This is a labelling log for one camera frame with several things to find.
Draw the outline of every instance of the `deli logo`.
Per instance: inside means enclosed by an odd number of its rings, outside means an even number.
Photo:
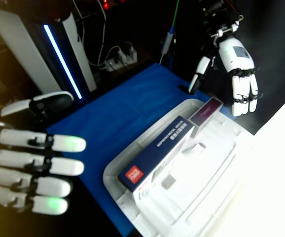
[[[133,183],[137,183],[138,180],[143,176],[143,172],[138,169],[135,165],[126,172],[125,176]]]

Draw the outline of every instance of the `white plastic tray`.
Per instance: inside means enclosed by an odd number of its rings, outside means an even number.
[[[171,172],[176,182],[164,189],[159,177],[135,205],[131,192],[117,175],[178,115],[188,119],[203,102],[188,99],[173,108],[132,142],[105,168],[103,182],[119,208],[144,237],[205,236],[233,195],[240,174],[237,151],[249,145],[252,135],[222,113],[211,120],[186,147],[202,143],[200,154],[180,155]]]

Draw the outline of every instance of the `glowing light bar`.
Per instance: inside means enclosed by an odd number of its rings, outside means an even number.
[[[62,56],[62,54],[61,54],[61,52],[60,52],[60,50],[59,50],[59,48],[58,48],[58,45],[57,45],[56,42],[55,42],[55,39],[54,39],[54,37],[53,37],[53,35],[52,35],[52,33],[51,33],[51,31],[50,31],[48,25],[44,25],[44,29],[45,29],[45,31],[46,31],[46,33],[47,33],[47,36],[48,36],[50,42],[52,43],[52,45],[53,45],[53,47],[54,47],[54,49],[55,49],[55,51],[56,51],[56,54],[57,54],[57,56],[58,56],[58,58],[59,58],[61,64],[63,65],[63,67],[64,67],[64,69],[65,69],[65,72],[66,72],[66,74],[67,74],[67,76],[68,76],[68,78],[69,78],[69,80],[70,80],[70,83],[72,84],[72,86],[73,86],[73,88],[74,88],[74,90],[75,90],[75,92],[76,92],[78,98],[79,98],[79,99],[82,99],[82,96],[81,96],[81,94],[80,94],[80,92],[79,92],[79,89],[78,89],[77,85],[75,84],[75,82],[74,82],[74,80],[73,80],[73,78],[72,78],[72,75],[71,75],[71,73],[70,73],[70,71],[69,71],[69,69],[68,69],[68,67],[67,67],[66,62],[64,61],[64,58],[63,58],[63,56]]]

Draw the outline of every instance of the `power strip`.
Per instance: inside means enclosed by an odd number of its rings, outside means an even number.
[[[112,72],[133,63],[137,63],[137,52],[131,47],[129,49],[129,55],[125,55],[122,50],[119,50],[117,61],[115,61],[114,58],[108,59],[105,61],[105,66],[108,72]]]

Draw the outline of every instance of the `blue tablecloth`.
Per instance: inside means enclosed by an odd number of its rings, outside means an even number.
[[[82,182],[123,236],[134,227],[104,187],[103,171],[133,140],[183,100],[209,99],[200,91],[193,96],[186,94],[178,88],[180,84],[188,86],[166,68],[154,64],[47,130],[87,141],[85,151],[64,156],[84,162]],[[231,116],[227,108],[221,111]]]

